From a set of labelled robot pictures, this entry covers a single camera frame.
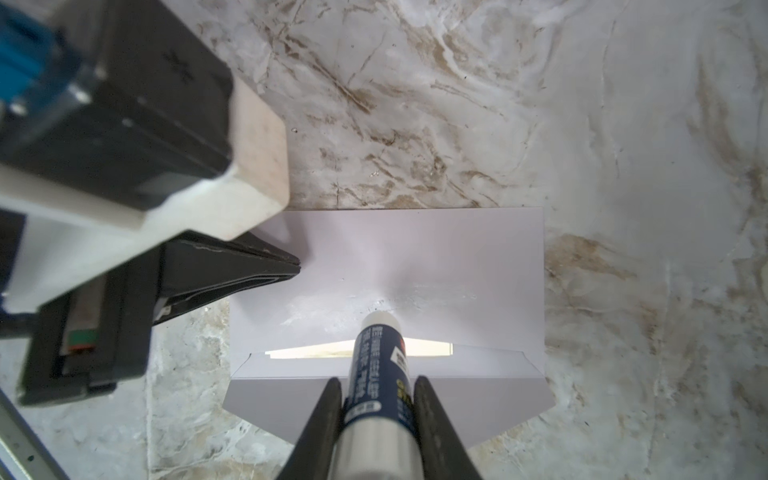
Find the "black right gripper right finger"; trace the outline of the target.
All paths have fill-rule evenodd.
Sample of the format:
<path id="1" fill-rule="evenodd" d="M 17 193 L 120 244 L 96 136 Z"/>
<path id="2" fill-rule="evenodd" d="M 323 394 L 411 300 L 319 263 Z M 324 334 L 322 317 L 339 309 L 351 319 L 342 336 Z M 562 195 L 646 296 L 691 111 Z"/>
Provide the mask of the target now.
<path id="1" fill-rule="evenodd" d="M 482 479 L 426 376 L 415 381 L 414 413 L 425 479 Z"/>

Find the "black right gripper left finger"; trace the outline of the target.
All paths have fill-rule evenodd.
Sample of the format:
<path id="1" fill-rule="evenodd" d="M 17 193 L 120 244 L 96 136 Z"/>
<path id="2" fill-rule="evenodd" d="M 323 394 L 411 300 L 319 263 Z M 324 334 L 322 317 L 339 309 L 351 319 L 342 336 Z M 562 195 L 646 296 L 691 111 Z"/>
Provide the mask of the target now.
<path id="1" fill-rule="evenodd" d="M 331 378 L 276 479 L 326 480 L 341 424 L 341 382 Z"/>

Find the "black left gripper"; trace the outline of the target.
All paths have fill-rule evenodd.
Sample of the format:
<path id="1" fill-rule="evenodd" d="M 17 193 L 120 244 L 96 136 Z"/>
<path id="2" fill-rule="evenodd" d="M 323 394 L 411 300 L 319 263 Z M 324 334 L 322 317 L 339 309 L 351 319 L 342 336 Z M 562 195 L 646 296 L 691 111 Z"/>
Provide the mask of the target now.
<path id="1" fill-rule="evenodd" d="M 27 337 L 17 400 L 43 406 L 108 395 L 147 369 L 151 330 L 232 294 L 290 280 L 300 260 L 247 232 L 183 233 L 32 313 L 1 311 L 1 336 Z"/>

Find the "blue glue stick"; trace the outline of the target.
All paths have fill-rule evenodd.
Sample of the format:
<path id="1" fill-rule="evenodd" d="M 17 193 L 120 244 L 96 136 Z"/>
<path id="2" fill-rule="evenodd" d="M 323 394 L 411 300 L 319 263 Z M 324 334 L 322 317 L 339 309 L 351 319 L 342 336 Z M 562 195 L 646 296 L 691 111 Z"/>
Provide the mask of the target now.
<path id="1" fill-rule="evenodd" d="M 329 477 L 424 477 L 405 341 L 388 312 L 369 314 L 355 340 Z"/>

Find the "lavender envelope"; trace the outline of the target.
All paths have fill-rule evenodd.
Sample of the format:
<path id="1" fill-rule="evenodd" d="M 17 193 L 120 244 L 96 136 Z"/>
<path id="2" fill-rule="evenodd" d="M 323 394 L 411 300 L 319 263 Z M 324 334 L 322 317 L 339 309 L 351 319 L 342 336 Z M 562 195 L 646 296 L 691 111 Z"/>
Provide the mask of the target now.
<path id="1" fill-rule="evenodd" d="M 295 442 L 327 380 L 349 357 L 300 349 L 346 343 L 374 311 L 392 313 L 407 355 L 471 447 L 553 407 L 545 378 L 544 218 L 539 208 L 284 212 L 256 235 L 300 259 L 300 273 L 230 300 L 224 408 Z"/>

